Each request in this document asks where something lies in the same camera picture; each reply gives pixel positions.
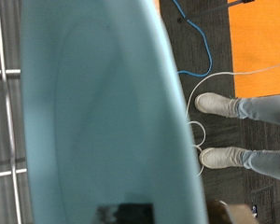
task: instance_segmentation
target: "light blue jeans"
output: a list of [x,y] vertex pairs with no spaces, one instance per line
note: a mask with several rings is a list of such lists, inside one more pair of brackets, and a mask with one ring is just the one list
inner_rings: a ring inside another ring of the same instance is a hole
[[[280,125],[280,95],[243,98],[237,102],[235,111],[239,119],[249,118]],[[242,162],[246,169],[280,179],[280,151],[247,150],[242,155]]]

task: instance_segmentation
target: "shoe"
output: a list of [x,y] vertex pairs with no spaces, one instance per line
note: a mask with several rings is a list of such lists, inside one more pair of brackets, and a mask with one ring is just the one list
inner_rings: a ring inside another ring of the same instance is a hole
[[202,165],[210,169],[243,167],[242,155],[245,151],[240,147],[210,147],[202,151],[199,159]]
[[229,99],[212,92],[207,92],[196,97],[195,106],[199,111],[205,114],[237,118],[235,107],[239,100],[240,99]]

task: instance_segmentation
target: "blue cable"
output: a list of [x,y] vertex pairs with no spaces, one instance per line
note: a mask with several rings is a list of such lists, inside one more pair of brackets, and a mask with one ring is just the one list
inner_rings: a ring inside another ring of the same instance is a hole
[[206,52],[207,52],[208,59],[209,59],[209,67],[208,67],[207,72],[204,73],[204,74],[196,74],[196,73],[192,73],[192,72],[189,72],[189,71],[186,71],[186,70],[179,71],[178,74],[187,74],[187,75],[194,76],[194,77],[206,77],[210,73],[210,71],[211,71],[211,69],[213,67],[213,58],[212,58],[211,52],[210,52],[208,44],[207,44],[206,36],[205,36],[203,30],[198,25],[196,25],[194,22],[190,21],[187,18],[185,12],[181,8],[181,6],[177,3],[177,0],[173,0],[173,1],[175,3],[176,7],[178,8],[180,14],[182,15],[182,17],[184,19],[187,19],[187,23],[190,24],[192,27],[194,27],[196,30],[198,30],[199,33],[202,35],[203,42],[205,44]]

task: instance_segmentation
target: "person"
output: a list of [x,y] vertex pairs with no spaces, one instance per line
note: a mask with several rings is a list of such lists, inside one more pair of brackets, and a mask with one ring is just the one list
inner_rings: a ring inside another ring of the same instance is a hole
[[[206,114],[262,120],[280,125],[280,95],[229,99],[207,92],[196,97],[195,106]],[[202,151],[200,161],[210,169],[244,167],[280,180],[280,150],[210,147]]]

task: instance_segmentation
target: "orange surface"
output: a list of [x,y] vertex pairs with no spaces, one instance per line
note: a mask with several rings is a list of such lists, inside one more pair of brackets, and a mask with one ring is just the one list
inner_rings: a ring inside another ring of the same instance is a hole
[[[234,72],[250,72],[280,63],[280,0],[256,0],[230,7]],[[234,77],[235,95],[280,94],[280,67]]]
[[155,7],[160,15],[160,0],[153,0],[153,3],[155,4]]

